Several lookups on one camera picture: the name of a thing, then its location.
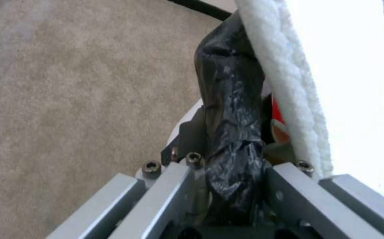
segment white fabric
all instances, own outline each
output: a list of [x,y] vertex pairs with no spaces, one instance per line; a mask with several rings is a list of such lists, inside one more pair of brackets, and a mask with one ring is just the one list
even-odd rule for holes
[[236,0],[298,159],[384,195],[381,0]]

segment beige carpet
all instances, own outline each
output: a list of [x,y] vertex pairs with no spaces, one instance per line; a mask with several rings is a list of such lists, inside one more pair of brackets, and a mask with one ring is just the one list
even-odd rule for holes
[[0,238],[42,238],[159,160],[218,24],[167,0],[0,0]]

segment screw head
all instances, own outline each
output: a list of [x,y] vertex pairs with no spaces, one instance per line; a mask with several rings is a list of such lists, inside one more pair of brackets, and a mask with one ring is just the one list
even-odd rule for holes
[[197,152],[190,152],[186,155],[186,165],[193,168],[199,169],[202,167],[202,156]]
[[142,165],[142,173],[145,178],[155,179],[161,175],[161,164],[155,160],[150,160]]
[[295,166],[303,173],[307,174],[307,176],[313,176],[314,168],[309,162],[299,160],[295,163]]

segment black plastic bag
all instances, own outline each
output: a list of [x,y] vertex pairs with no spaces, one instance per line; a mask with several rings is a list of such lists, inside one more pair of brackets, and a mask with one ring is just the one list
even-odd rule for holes
[[249,224],[265,163],[260,117],[264,74],[237,12],[201,42],[195,68],[208,137],[207,184],[213,195],[206,222]]

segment fluffy white cloth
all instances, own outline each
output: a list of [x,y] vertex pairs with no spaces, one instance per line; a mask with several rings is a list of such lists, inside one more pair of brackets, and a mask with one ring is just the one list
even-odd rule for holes
[[298,159],[384,195],[384,2],[236,3]]

